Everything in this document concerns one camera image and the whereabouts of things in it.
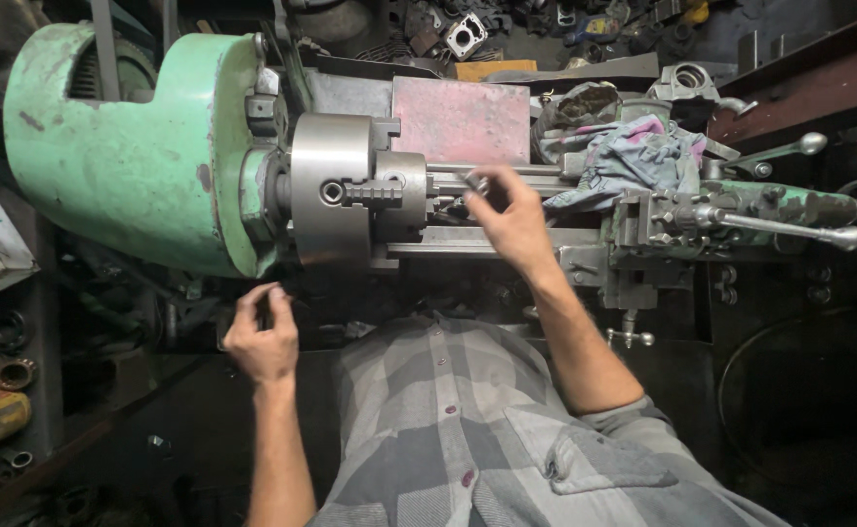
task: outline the forearm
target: forearm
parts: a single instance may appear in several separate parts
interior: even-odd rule
[[[525,278],[570,410],[601,412],[643,397],[643,387],[611,351],[559,265],[543,263]]]
[[[256,463],[247,525],[305,525],[316,508],[298,431],[294,377],[258,385],[253,404]]]

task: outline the metal handle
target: metal handle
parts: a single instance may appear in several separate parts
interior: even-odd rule
[[[615,338],[623,339],[623,345],[628,349],[633,345],[633,341],[637,341],[644,346],[652,346],[653,343],[656,342],[656,337],[653,333],[646,331],[643,333],[635,333],[633,331],[634,326],[636,326],[636,309],[627,309],[627,312],[623,314],[623,324],[621,324],[622,331],[618,331],[610,327],[607,329],[608,345],[610,346],[611,341]]]
[[[803,154],[805,156],[814,156],[822,151],[829,142],[829,138],[817,132],[809,132],[799,138],[799,141],[777,146],[770,150],[764,150],[750,156],[741,156],[737,160],[720,163],[722,168],[736,167],[749,162],[764,162],[773,158],[781,158],[790,154]]]
[[[855,250],[857,248],[857,227],[854,225],[840,229],[815,229],[729,214],[724,209],[709,204],[681,207],[676,211],[675,219],[676,224],[683,229],[709,229],[713,226],[742,227],[767,233],[790,234],[812,238],[820,242],[835,245],[842,250]]]

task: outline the shirt sleeve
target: shirt sleeve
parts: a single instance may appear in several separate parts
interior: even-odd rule
[[[684,481],[721,485],[702,468],[692,453],[676,437],[669,418],[648,396],[606,412],[578,417],[585,424],[612,439],[638,443],[657,454],[657,460]]]

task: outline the left hand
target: left hand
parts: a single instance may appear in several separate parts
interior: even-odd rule
[[[267,298],[273,327],[260,331],[256,303]],[[236,316],[224,337],[224,347],[258,385],[294,379],[298,328],[289,297],[278,282],[255,287],[236,302]]]

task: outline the shirt pocket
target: shirt pocket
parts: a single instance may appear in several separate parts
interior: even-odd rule
[[[571,415],[539,405],[507,407],[504,414],[556,494],[679,483],[649,449],[610,439]]]

